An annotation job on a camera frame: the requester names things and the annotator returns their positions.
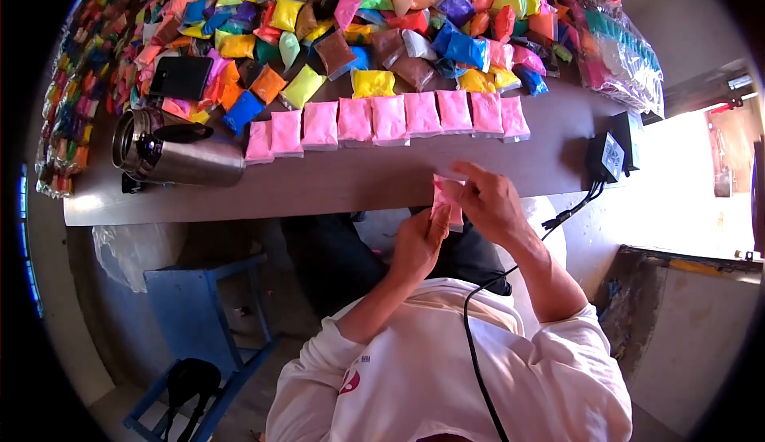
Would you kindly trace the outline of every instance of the hand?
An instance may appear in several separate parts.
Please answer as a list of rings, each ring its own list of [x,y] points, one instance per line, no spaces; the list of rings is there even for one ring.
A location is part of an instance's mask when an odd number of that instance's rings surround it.
[[[467,176],[467,182],[463,186],[453,180],[444,181],[443,189],[483,236],[508,249],[521,237],[528,237],[529,232],[536,235],[526,222],[518,192],[507,177],[466,161],[455,161],[451,169]]]
[[[401,222],[389,275],[414,284],[433,271],[441,242],[449,234],[451,207],[445,205],[437,209],[433,219],[430,213],[429,209],[424,209]]]

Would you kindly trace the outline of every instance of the person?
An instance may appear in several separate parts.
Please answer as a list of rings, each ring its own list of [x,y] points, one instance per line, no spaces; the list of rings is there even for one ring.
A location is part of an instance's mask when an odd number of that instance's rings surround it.
[[[510,440],[628,440],[630,397],[595,309],[524,218],[507,178],[458,161],[443,184],[464,210],[449,233],[444,206],[405,219],[390,267],[348,215],[282,220],[314,310],[326,316],[277,383],[268,442],[499,440],[477,383],[465,297],[515,259],[541,329],[524,337],[500,278],[470,301],[477,360]]]

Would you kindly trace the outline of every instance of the gray table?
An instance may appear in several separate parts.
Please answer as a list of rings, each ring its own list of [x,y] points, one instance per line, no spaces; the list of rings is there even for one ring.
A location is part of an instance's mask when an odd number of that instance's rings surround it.
[[[320,63],[311,60],[316,70]],[[301,64],[293,66],[288,80]],[[503,144],[468,135],[412,139],[409,147],[307,151],[305,158],[282,158],[253,165],[233,188],[151,185],[140,194],[122,194],[121,171],[112,166],[109,115],[93,132],[89,166],[74,180],[74,196],[63,202],[68,226],[173,223],[285,217],[364,209],[403,208],[433,201],[432,174],[456,176],[449,164],[472,160],[509,177],[521,197],[588,189],[584,159],[587,139],[608,129],[608,117],[624,106],[583,89],[573,69],[563,79],[546,79],[550,92],[521,98],[530,140]],[[454,89],[453,80],[434,79],[429,88]],[[398,79],[396,92],[411,87]],[[314,101],[350,96],[349,77],[325,84]],[[504,96],[523,95],[514,90]],[[267,110],[283,110],[273,103]],[[261,115],[260,120],[268,119]],[[210,122],[226,132],[219,122]]]

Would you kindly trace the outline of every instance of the blue stool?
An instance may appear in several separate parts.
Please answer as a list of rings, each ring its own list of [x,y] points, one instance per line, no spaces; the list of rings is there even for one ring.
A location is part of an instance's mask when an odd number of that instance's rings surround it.
[[[167,427],[167,415],[149,430],[139,419],[167,389],[167,374],[179,360],[193,357],[212,362],[226,381],[214,396],[213,403],[200,419],[190,442],[207,440],[224,416],[239,390],[263,364],[279,343],[265,320],[258,295],[257,266],[265,254],[249,256],[215,269],[183,269],[178,266],[144,272],[151,309],[159,323],[167,346],[178,360],[167,368],[122,423],[144,439],[161,442]],[[247,272],[253,289],[265,344],[259,349],[236,347],[224,309],[220,306],[217,282],[235,273]]]

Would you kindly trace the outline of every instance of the power cord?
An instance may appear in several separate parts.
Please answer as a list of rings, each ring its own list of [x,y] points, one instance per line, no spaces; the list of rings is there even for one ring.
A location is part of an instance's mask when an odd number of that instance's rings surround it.
[[[545,241],[545,238],[547,238],[550,235],[550,233],[552,233],[555,230],[555,228],[558,228],[560,225],[563,224],[564,221],[574,216],[574,214],[577,213],[580,209],[582,209],[587,203],[589,203],[595,198],[598,198],[600,194],[603,193],[603,187],[605,185],[606,185],[605,182],[598,182],[598,181],[594,182],[592,184],[592,188],[590,189],[590,191],[588,191],[587,196],[581,202],[579,202],[575,207],[571,209],[567,209],[566,211],[562,211],[559,213],[557,217],[553,219],[549,219],[548,221],[545,221],[542,224],[542,227],[544,227],[544,229],[547,230],[547,233],[545,233],[545,235],[541,237],[541,240]],[[465,298],[465,304],[462,309],[462,321],[465,326],[465,335],[467,336],[467,345],[471,348],[471,359],[473,360],[473,370],[476,373],[476,380],[478,380],[478,387],[481,388],[481,394],[483,395],[483,400],[486,401],[486,407],[489,409],[489,414],[491,415],[491,420],[494,423],[494,428],[496,428],[496,432],[500,436],[500,440],[502,440],[502,442],[510,442],[510,439],[508,439],[507,434],[505,434],[505,429],[502,427],[502,421],[500,420],[500,416],[496,413],[496,409],[494,409],[494,404],[492,403],[491,397],[489,396],[489,391],[486,389],[486,384],[483,383],[483,377],[481,376],[481,368],[478,366],[478,355],[476,354],[475,344],[473,343],[473,333],[471,332],[471,325],[467,317],[467,306],[470,303],[471,298],[473,298],[473,295],[478,293],[480,290],[489,287],[490,285],[492,285],[492,283],[514,272],[516,269],[518,269],[518,265],[513,266],[512,268],[510,268],[503,274],[495,278],[492,278],[488,282],[475,288]]]

